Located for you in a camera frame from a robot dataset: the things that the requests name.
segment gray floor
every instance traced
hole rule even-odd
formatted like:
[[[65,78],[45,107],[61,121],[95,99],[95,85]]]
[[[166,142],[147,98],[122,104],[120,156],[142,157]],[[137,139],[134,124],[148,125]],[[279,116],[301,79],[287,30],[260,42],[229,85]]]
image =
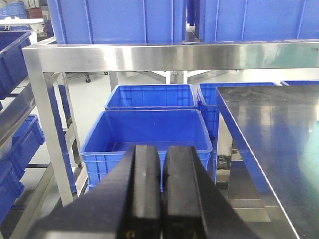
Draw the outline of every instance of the gray floor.
[[[86,76],[83,73],[70,73],[68,76],[68,85],[71,93],[75,120],[78,126],[78,133],[81,144],[83,143],[88,131],[95,121],[99,112],[103,111],[103,105],[107,100],[111,90],[109,76],[101,73],[91,74],[91,83],[86,83]],[[191,77],[189,83],[195,86],[201,82],[276,82],[281,80],[313,80],[319,79],[318,69],[285,69],[285,70],[229,70],[229,71],[210,71],[198,76]],[[177,76],[172,82],[181,82],[181,77]],[[127,72],[119,74],[119,84],[164,84],[165,79],[152,72]],[[49,156],[45,144],[40,147],[31,163],[48,163]],[[33,189],[36,187],[42,176],[43,169],[27,169],[22,178],[26,190],[22,197],[17,200],[17,204],[26,204]],[[51,195],[45,202],[41,216],[49,213],[58,200],[57,187],[52,189]],[[21,211],[11,211],[7,219],[0,227],[4,238],[8,238],[14,227]],[[256,223],[256,228],[264,228],[260,223]]]

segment stainless steel shelf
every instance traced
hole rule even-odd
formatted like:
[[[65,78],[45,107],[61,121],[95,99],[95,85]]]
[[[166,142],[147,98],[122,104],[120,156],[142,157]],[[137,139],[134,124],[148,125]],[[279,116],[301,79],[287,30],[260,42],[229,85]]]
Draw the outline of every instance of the stainless steel shelf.
[[[52,168],[58,172],[55,175],[63,205],[73,201],[64,166],[64,160],[69,159],[69,139],[75,139],[74,154],[78,154],[79,140],[66,79],[64,77],[63,84],[71,109],[68,121],[72,122],[69,128],[72,134],[67,134],[68,140],[62,129],[53,83],[45,72],[109,71],[111,85],[114,86],[118,71],[319,68],[318,40],[245,44],[57,45],[55,38],[50,38],[24,48],[23,54]],[[81,167],[80,156],[77,162]]]
[[[24,49],[43,72],[182,71],[319,67],[319,41],[180,45],[57,45]]]

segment shelf rack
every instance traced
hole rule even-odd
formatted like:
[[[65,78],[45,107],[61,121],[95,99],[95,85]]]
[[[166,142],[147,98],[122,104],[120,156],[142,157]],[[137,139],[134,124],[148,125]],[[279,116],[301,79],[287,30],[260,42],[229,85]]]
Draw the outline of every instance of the shelf rack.
[[[27,115],[38,108],[51,163],[36,188],[31,202],[11,238],[22,238],[36,218],[48,188],[56,178],[62,204],[83,193],[87,182],[85,165],[78,153],[79,140],[65,72],[110,72],[111,88],[119,71],[194,71],[268,68],[319,68],[319,41],[255,42],[244,44],[178,45],[57,45],[49,38],[23,49],[30,85],[0,115],[0,148],[14,134]],[[62,128],[52,73],[61,72],[71,116],[68,131]],[[72,194],[64,160],[72,148],[78,165],[77,195]]]

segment steel table top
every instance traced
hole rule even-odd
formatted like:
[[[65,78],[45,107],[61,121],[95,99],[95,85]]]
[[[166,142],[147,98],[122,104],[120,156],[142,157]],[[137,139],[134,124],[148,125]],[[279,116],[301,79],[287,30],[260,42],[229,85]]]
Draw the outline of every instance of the steel table top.
[[[216,97],[265,205],[278,203],[296,238],[319,238],[319,86],[223,87]]]

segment blue storage bin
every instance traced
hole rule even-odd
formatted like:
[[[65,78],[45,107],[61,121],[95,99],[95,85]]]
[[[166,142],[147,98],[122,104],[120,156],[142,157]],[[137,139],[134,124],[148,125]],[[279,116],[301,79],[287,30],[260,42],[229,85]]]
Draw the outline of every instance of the blue storage bin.
[[[25,168],[43,143],[44,135],[38,118],[37,116],[29,115],[13,135],[11,150],[0,161],[11,162],[13,172],[18,179],[21,179]]]
[[[30,31],[0,32],[0,100],[28,76],[22,48],[30,45]]]
[[[319,85],[319,80],[281,81],[280,84],[283,86]]]
[[[24,2],[12,2],[0,8],[0,19],[5,19],[7,16],[25,16],[26,18]]]
[[[116,166],[131,144],[156,146],[161,169],[171,145],[196,146],[201,162],[209,168],[212,145],[199,111],[104,111],[80,150],[91,187]]]
[[[187,0],[187,23],[195,26],[195,0]]]
[[[197,109],[190,84],[117,85],[104,105],[106,110]]]
[[[12,164],[0,161],[0,225],[23,190],[23,184],[12,172]]]
[[[219,110],[216,105],[216,88],[232,86],[276,86],[273,82],[239,82],[239,83],[200,83],[198,84],[199,107],[203,115],[209,136],[218,136]]]
[[[198,0],[196,7],[205,42],[319,38],[319,0]]]
[[[48,0],[58,44],[185,39],[187,0]]]
[[[27,14],[25,11],[24,2],[12,2],[2,8],[0,8],[0,19],[5,19],[6,17],[19,17],[20,19],[27,19]],[[10,31],[27,31],[30,30],[27,26],[11,26]]]

